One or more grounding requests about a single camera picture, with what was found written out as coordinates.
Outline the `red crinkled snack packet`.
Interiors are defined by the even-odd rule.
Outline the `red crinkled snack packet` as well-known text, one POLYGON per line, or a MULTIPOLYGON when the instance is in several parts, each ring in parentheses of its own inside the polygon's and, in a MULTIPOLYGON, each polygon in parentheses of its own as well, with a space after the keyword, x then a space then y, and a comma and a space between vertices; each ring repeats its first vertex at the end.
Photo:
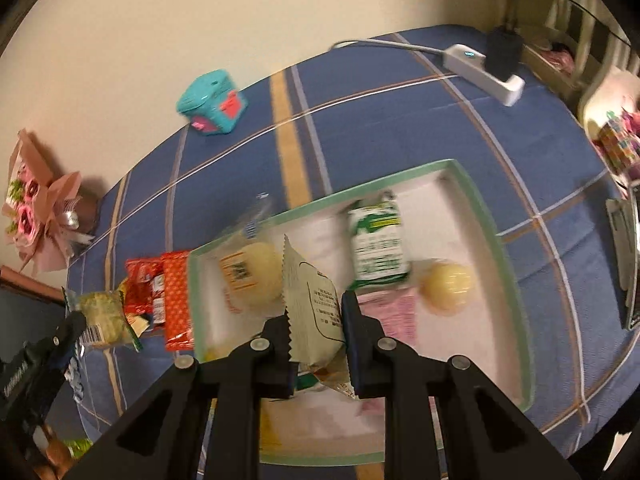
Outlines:
POLYGON ((129 259, 126 262, 124 312, 129 321, 145 318, 153 327, 166 321, 165 280, 160 257, 129 259))

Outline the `white beige snack packet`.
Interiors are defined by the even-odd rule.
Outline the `white beige snack packet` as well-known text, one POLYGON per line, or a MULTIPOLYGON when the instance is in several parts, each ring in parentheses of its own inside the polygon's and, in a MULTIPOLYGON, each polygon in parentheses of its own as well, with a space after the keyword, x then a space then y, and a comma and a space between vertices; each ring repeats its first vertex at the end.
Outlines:
POLYGON ((288 356, 322 385, 352 400, 340 298, 332 281, 283 244, 282 296, 288 319, 288 356))

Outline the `green white snack packet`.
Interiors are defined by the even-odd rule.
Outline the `green white snack packet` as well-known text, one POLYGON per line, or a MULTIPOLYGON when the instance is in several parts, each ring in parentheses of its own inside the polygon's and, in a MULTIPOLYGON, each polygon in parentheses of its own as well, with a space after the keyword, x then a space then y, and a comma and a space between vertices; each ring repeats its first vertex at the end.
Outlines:
POLYGON ((396 195, 385 190, 374 200, 358 200, 347 211, 354 280, 351 289, 405 281, 411 263, 396 195))

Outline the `green clear nut packet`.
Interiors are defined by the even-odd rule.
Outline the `green clear nut packet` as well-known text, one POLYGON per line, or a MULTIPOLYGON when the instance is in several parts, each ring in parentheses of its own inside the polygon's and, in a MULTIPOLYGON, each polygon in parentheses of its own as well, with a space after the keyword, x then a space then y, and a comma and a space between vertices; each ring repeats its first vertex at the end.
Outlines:
POLYGON ((120 290, 79 295, 62 288, 62 293, 67 312, 80 312, 85 317, 86 328, 79 337, 82 348, 93 350, 130 344, 135 352, 143 349, 126 318, 124 295, 120 290))

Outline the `orange red wafer packet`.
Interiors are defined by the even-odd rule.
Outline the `orange red wafer packet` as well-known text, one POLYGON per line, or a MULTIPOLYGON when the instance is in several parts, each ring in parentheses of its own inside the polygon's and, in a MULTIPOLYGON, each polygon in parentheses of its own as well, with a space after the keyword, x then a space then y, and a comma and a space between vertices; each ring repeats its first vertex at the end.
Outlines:
POLYGON ((191 351, 193 328, 189 307, 189 252, 162 255, 165 283, 165 348, 167 351, 191 351))

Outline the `round yellow pastry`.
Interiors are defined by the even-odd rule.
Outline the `round yellow pastry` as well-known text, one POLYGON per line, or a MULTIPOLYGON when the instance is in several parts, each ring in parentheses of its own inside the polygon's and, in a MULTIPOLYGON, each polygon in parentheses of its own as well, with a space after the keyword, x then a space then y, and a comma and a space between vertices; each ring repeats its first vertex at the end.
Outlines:
POLYGON ((419 280, 427 310, 453 316, 463 311, 474 294, 475 278, 468 266, 451 260, 431 261, 419 280))

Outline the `pink snack packet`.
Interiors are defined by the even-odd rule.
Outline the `pink snack packet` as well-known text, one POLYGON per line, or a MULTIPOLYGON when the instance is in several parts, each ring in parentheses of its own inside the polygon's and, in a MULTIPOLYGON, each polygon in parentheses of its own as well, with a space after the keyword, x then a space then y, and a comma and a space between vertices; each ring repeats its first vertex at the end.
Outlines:
POLYGON ((387 337, 416 345, 416 292, 412 288, 377 290, 357 298, 362 314, 376 318, 387 337))

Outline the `pink flower bouquet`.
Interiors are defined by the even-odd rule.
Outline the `pink flower bouquet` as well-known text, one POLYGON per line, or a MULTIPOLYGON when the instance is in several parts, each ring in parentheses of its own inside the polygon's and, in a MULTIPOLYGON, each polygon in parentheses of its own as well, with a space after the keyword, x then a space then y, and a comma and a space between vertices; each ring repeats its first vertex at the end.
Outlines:
POLYGON ((9 219, 6 242, 21 267, 35 274, 61 271, 94 241, 99 200, 78 171, 56 174, 33 133, 17 133, 9 158, 2 216, 9 219))

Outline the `white tray green rim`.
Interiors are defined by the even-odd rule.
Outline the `white tray green rim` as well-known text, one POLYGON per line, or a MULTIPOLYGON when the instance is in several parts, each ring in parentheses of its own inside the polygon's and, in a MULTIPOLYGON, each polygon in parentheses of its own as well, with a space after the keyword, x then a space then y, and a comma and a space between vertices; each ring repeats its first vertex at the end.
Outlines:
MULTIPOLYGON (((535 397, 535 367, 520 290, 480 192, 453 159, 391 174, 282 212, 266 225, 273 245, 290 243, 326 274, 338 290, 354 279, 346 212, 360 200, 395 195, 409 283, 418 286, 436 262, 464 266, 471 295, 455 314, 416 304, 416 351, 435 360, 463 354, 522 410, 535 397)), ((384 418, 366 414, 358 400, 313 386, 285 401, 262 404, 260 458, 266 464, 301 467, 382 462, 384 418)))

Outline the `clear wrapped round pastry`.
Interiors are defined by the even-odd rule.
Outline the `clear wrapped round pastry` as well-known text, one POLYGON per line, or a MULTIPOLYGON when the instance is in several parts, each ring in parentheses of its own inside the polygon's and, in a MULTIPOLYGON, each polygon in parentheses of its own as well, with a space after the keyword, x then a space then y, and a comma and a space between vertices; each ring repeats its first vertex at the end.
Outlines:
POLYGON ((282 257, 271 238, 272 197, 258 194, 216 249, 232 306, 270 315, 282 292, 282 257))

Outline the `blue plaid tablecloth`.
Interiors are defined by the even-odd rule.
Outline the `blue plaid tablecloth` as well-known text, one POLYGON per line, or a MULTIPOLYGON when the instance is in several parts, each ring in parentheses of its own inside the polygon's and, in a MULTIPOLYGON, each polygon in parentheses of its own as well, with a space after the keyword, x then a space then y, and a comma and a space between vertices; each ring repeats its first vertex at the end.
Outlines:
POLYGON ((232 133, 181 129, 114 185, 67 285, 109 289, 128 259, 209 242, 261 192, 290 208, 285 131, 312 198, 452 158, 480 190, 518 279, 536 366, 529 418, 562 453, 580 450, 639 383, 605 211, 618 189, 564 103, 521 76, 522 98, 505 107, 434 56, 338 49, 285 71, 283 113, 259 81, 232 133))

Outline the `teal pink toy house box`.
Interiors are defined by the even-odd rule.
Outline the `teal pink toy house box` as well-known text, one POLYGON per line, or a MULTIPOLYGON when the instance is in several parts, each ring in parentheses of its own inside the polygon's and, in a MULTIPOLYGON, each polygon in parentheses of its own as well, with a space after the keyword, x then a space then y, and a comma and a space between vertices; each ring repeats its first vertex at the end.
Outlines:
POLYGON ((230 133, 246 108, 245 96, 226 70, 198 76, 176 103, 176 111, 206 136, 230 133))

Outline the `white power strip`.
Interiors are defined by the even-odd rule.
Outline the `white power strip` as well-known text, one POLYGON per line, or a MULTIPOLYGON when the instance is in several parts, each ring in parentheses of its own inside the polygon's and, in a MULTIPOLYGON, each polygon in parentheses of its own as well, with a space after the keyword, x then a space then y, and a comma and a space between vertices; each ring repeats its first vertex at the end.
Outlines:
POLYGON ((475 84, 502 105, 513 106, 521 99, 525 81, 518 75, 512 75, 507 81, 492 76, 485 70, 485 58, 484 54, 464 44, 454 44, 442 51, 442 62, 447 70, 475 84))

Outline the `black power adapter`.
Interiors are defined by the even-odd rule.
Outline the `black power adapter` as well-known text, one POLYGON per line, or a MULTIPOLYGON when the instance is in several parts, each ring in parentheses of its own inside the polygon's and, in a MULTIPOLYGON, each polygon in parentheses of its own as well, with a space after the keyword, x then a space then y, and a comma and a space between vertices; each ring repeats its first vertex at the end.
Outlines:
POLYGON ((484 67, 488 74, 507 81, 518 70, 523 51, 523 38, 506 26, 494 28, 486 38, 484 67))

